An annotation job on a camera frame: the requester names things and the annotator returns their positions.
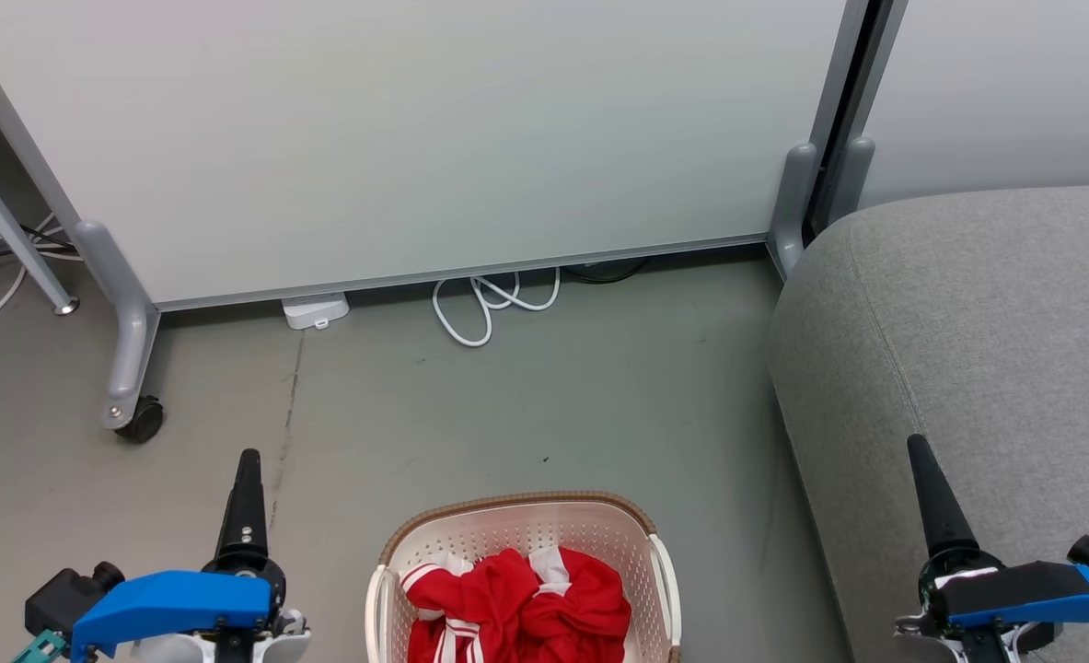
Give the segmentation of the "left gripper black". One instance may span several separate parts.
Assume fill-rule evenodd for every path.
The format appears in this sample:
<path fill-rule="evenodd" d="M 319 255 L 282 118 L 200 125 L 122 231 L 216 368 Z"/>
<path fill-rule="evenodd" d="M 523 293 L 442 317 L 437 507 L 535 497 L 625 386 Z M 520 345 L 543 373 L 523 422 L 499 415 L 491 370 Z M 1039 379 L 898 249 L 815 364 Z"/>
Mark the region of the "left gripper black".
<path fill-rule="evenodd" d="M 215 558 L 204 564 L 205 574 L 257 576 L 271 585 L 270 616 L 284 606 L 286 576 L 268 555 L 268 528 L 261 454 L 257 449 L 242 450 L 231 491 L 228 492 Z"/>

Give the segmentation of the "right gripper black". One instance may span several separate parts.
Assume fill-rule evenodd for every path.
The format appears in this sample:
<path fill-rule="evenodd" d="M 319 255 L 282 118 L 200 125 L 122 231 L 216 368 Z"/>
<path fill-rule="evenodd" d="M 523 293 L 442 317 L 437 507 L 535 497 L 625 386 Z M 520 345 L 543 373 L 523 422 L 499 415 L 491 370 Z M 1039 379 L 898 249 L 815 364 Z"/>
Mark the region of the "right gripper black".
<path fill-rule="evenodd" d="M 941 576 L 1002 570 L 1004 563 L 978 545 L 927 437 L 909 435 L 907 449 L 928 553 L 916 585 L 921 609 L 928 611 Z"/>

